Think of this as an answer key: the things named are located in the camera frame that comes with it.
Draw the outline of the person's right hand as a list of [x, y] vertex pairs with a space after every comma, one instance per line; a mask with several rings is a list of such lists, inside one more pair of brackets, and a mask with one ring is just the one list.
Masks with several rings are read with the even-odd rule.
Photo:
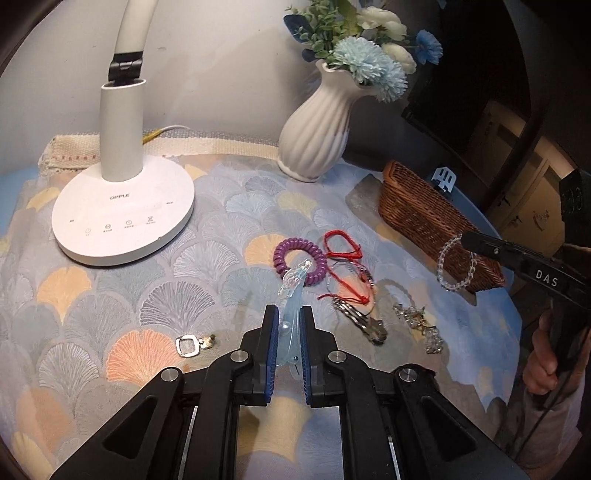
[[533, 351], [523, 371], [526, 390], [532, 395], [544, 396], [558, 385], [558, 361], [552, 350], [549, 334], [552, 326], [550, 311], [543, 313], [532, 336]]

